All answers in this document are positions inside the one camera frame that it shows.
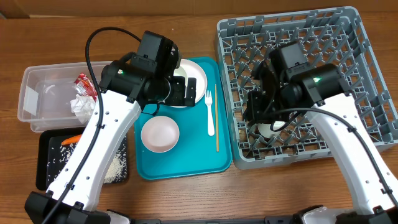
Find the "white plastic cup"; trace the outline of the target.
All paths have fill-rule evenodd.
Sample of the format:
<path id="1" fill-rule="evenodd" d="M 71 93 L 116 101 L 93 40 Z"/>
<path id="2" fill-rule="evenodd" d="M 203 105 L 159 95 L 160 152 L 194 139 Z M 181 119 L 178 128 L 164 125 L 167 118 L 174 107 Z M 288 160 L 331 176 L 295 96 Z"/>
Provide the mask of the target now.
<path id="1" fill-rule="evenodd" d="M 263 136 L 266 139 L 270 139 L 273 137 L 277 137 L 280 134 L 280 131 L 277 131 L 277 129 L 283 127 L 285 122 L 283 121 L 275 121 L 271 126 L 271 124 L 264 124 L 264 123 L 258 123 L 257 124 L 257 129 L 261 136 Z"/>

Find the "bowl with nuts and crumbs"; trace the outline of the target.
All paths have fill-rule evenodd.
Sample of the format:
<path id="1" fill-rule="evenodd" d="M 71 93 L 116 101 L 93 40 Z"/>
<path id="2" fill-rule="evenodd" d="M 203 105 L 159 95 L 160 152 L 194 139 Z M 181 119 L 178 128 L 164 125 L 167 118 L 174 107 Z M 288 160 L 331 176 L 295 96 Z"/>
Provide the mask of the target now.
<path id="1" fill-rule="evenodd" d="M 171 150 L 179 140 L 177 123 L 167 116 L 155 116 L 142 127 L 141 141 L 150 151 L 163 153 Z"/>

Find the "red snack wrapper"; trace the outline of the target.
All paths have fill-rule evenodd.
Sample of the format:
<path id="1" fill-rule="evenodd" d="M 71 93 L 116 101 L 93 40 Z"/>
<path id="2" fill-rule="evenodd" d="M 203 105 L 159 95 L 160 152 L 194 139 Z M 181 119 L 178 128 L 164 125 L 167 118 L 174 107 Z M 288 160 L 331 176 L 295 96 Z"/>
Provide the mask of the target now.
<path id="1" fill-rule="evenodd" d="M 80 96 L 90 96 L 94 101 L 97 100 L 95 87 L 84 73 L 80 73 L 74 81 L 74 88 Z"/>

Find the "white napkin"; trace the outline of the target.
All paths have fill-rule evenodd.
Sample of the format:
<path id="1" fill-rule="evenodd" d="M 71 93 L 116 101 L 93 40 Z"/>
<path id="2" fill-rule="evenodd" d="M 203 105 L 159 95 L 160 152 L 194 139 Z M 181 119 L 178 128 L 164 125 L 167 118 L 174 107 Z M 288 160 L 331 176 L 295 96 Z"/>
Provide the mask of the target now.
<path id="1" fill-rule="evenodd" d="M 93 114 L 96 102 L 90 96 L 76 94 L 75 99 L 70 101 L 71 111 L 75 114 L 81 124 L 85 124 Z"/>

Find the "orange carrot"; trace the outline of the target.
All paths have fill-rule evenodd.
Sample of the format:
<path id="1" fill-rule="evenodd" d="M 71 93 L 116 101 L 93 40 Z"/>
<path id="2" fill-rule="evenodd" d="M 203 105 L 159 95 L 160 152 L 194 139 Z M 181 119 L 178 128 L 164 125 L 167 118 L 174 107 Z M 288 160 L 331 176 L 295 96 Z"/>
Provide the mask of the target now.
<path id="1" fill-rule="evenodd" d="M 80 138 L 81 138 L 81 134 L 74 136 L 74 137 L 70 137 L 70 138 L 62 141 L 61 145 L 64 146 L 64 145 L 76 144 L 79 142 Z"/>

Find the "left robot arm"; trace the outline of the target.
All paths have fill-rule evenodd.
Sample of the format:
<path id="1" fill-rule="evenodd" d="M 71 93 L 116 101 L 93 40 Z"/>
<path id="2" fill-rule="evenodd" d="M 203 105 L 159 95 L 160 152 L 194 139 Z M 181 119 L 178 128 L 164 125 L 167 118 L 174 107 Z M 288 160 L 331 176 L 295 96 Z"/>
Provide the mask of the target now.
<path id="1" fill-rule="evenodd" d="M 170 39 L 145 31 L 136 52 L 94 79 L 96 105 L 68 162 L 44 194 L 32 192 L 25 211 L 33 223 L 131 223 L 97 205 L 106 173 L 125 135 L 149 104 L 194 106 L 194 78 L 175 76 L 181 55 Z"/>

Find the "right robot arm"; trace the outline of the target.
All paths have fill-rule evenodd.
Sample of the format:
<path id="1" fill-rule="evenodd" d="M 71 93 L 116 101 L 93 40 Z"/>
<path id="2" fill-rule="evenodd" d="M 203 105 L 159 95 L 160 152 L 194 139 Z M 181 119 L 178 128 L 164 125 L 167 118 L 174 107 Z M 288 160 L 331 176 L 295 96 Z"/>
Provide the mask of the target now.
<path id="1" fill-rule="evenodd" d="M 300 45 L 274 49 L 253 71 L 260 90 L 248 94 L 244 119 L 249 124 L 290 124 L 302 114 L 320 132 L 348 185 L 353 208 L 306 208 L 293 223 L 396 223 L 397 178 L 392 174 L 355 106 L 353 93 L 338 67 L 314 67 Z"/>

